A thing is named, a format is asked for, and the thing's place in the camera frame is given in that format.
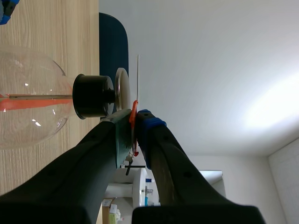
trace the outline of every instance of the black cap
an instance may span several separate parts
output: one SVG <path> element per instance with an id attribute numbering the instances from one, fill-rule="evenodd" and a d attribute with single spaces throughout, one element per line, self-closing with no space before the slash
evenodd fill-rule
<path id="1" fill-rule="evenodd" d="M 76 77 L 73 85 L 73 104 L 81 119 L 111 115 L 115 102 L 115 92 L 108 76 Z"/>

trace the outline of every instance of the clear glass flask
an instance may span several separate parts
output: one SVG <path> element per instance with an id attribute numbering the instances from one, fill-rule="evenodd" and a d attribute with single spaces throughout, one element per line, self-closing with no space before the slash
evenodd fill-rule
<path id="1" fill-rule="evenodd" d="M 111 79 L 97 75 L 86 84 L 86 78 L 92 76 L 76 78 L 75 99 L 75 79 L 68 78 L 51 58 L 31 49 L 0 46 L 0 149 L 33 145 L 53 136 L 69 115 L 75 114 L 73 100 L 77 102 L 79 112 L 76 113 L 82 119 L 111 114 L 116 97 Z M 97 94 L 103 106 L 94 109 L 99 100 L 84 99 L 84 93 L 88 94 L 90 89 L 93 89 L 90 94 Z"/>

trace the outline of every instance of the wooden table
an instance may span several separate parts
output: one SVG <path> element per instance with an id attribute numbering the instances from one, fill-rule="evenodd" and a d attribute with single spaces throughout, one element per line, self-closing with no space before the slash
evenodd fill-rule
<path id="1" fill-rule="evenodd" d="M 50 56 L 67 76 L 99 74 L 99 0 L 21 0 L 0 44 L 19 45 Z M 99 119 L 71 117 L 51 139 L 35 146 L 0 150 L 0 195 L 36 174 L 75 146 Z"/>

